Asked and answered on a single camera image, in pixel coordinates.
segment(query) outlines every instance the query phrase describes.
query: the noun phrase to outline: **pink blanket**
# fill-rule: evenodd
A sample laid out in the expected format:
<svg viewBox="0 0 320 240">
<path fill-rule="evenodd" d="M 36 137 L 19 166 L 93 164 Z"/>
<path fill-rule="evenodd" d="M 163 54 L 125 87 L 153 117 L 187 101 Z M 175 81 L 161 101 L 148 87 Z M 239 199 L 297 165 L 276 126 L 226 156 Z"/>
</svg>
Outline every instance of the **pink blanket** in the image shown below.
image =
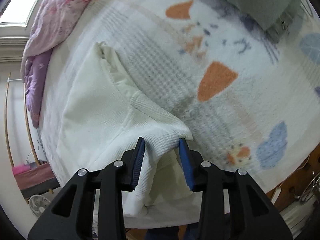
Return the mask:
<svg viewBox="0 0 320 240">
<path fill-rule="evenodd" d="M 26 83 L 26 104 L 34 127 L 39 114 L 52 48 L 73 30 L 90 0 L 43 0 L 23 52 L 21 75 Z"/>
</svg>

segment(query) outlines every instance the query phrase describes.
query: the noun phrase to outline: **bed sheet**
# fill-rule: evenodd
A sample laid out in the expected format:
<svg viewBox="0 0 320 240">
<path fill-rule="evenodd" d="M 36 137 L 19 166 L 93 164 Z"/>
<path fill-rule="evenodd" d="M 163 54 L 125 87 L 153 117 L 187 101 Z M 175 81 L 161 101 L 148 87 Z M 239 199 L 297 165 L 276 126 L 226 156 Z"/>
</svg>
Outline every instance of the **bed sheet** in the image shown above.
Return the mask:
<svg viewBox="0 0 320 240">
<path fill-rule="evenodd" d="M 105 41 L 139 89 L 190 128 L 191 148 L 271 190 L 319 143 L 319 32 L 301 12 L 274 45 L 223 0 L 92 0 L 47 72 L 39 128 L 52 170 L 62 186 L 70 178 L 55 154 L 62 113 L 86 51 Z M 192 194 L 148 207 L 126 225 L 193 223 L 200 203 Z"/>
</svg>

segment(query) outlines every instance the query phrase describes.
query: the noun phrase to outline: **floor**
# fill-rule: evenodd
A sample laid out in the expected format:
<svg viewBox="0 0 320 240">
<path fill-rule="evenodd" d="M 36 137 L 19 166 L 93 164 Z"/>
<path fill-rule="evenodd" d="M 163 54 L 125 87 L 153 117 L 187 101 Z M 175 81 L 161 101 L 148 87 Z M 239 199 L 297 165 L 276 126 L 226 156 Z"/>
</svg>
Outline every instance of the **floor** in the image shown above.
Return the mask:
<svg viewBox="0 0 320 240">
<path fill-rule="evenodd" d="M 186 231 L 187 226 L 180 226 L 179 230 L 179 240 L 183 239 L 184 232 Z M 127 232 L 128 240 L 143 240 L 144 235 L 146 234 L 147 229 L 130 229 Z"/>
</svg>

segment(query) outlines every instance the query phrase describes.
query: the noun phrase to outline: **wooden furniture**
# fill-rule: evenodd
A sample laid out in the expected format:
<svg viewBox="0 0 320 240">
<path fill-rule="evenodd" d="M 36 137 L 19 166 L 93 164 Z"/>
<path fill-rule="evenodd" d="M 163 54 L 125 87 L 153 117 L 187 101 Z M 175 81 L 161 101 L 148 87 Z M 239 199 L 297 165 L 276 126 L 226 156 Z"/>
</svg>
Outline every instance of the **wooden furniture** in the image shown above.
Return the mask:
<svg viewBox="0 0 320 240">
<path fill-rule="evenodd" d="M 179 233 L 178 233 L 179 240 L 183 240 L 183 236 L 184 236 L 184 233 L 185 233 L 186 229 L 187 229 L 186 225 L 179 226 Z M 133 228 L 133 229 L 130 229 L 126 233 L 126 235 L 132 240 L 143 240 L 146 232 L 147 232 L 147 229 L 136 229 L 136 228 Z"/>
<path fill-rule="evenodd" d="M 304 167 L 289 176 L 281 185 L 281 193 L 275 202 L 275 207 L 282 211 L 295 201 L 295 195 L 300 196 L 304 189 L 313 179 L 314 174 L 320 172 L 320 144 L 311 152 L 308 158 L 300 165 Z M 269 198 L 272 197 L 275 188 L 267 193 Z"/>
</svg>

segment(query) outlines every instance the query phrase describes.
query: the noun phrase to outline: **window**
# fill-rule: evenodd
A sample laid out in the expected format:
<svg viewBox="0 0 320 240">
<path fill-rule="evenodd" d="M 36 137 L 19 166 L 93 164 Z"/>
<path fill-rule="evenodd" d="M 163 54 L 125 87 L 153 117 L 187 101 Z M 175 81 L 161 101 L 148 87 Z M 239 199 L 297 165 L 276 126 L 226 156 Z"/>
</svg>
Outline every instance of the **window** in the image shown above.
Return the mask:
<svg viewBox="0 0 320 240">
<path fill-rule="evenodd" d="M 0 17 L 1 24 L 27 24 L 37 0 L 11 0 Z"/>
</svg>

